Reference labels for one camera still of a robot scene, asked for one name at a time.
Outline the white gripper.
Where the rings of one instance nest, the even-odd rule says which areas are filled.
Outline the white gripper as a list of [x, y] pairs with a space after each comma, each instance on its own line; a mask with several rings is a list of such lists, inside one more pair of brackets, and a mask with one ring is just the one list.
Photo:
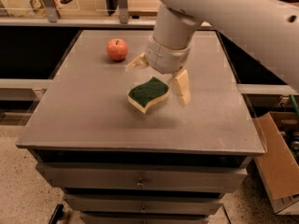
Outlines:
[[175, 95], [182, 105], [187, 105], [191, 100], [189, 74], [182, 69], [187, 62], [191, 48], [168, 49], [151, 36], [146, 52], [132, 59], [126, 68], [147, 68], [151, 66], [161, 74], [173, 74], [172, 84]]

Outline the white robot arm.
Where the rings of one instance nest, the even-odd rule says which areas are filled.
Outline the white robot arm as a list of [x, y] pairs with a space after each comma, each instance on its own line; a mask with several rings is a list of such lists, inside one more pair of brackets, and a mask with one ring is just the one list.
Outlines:
[[146, 51], [129, 65], [174, 76], [178, 97], [190, 101], [185, 69], [192, 36], [203, 22], [231, 39], [268, 70], [299, 89], [298, 8], [278, 0], [160, 0]]

